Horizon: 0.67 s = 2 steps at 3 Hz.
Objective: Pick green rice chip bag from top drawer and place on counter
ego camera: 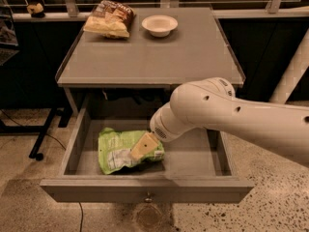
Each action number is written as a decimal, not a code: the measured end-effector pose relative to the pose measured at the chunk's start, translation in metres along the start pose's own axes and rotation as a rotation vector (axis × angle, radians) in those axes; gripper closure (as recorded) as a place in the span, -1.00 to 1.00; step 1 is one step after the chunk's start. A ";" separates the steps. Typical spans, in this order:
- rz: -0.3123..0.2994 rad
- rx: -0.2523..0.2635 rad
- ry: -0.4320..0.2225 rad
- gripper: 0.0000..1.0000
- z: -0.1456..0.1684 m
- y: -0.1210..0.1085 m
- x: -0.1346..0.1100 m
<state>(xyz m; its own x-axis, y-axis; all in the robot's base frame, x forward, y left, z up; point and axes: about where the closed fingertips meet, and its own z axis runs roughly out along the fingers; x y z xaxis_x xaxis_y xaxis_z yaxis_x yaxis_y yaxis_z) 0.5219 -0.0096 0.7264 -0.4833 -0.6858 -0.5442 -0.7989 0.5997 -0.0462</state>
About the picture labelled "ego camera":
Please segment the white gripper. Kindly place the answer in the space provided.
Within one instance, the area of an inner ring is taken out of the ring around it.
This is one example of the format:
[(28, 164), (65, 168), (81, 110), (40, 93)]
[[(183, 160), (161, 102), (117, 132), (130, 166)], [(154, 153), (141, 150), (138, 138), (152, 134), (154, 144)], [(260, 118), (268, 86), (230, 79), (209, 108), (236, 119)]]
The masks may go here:
[(195, 111), (190, 105), (173, 101), (164, 104), (151, 119), (151, 132), (145, 132), (132, 147), (131, 157), (134, 160), (140, 160), (158, 146), (158, 139), (163, 142), (171, 142), (187, 131), (193, 130), (195, 126), (188, 117), (194, 113)]

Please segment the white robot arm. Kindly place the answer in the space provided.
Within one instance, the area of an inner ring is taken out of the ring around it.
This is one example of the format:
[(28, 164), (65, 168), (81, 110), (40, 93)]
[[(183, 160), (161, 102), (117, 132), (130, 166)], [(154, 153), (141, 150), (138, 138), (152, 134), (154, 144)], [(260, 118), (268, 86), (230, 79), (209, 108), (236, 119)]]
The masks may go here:
[(232, 84), (215, 77), (177, 87), (152, 117), (151, 130), (132, 147), (140, 160), (195, 128), (225, 131), (301, 165), (309, 163), (309, 109), (286, 101), (308, 69), (308, 38), (299, 44), (269, 102), (235, 97)]

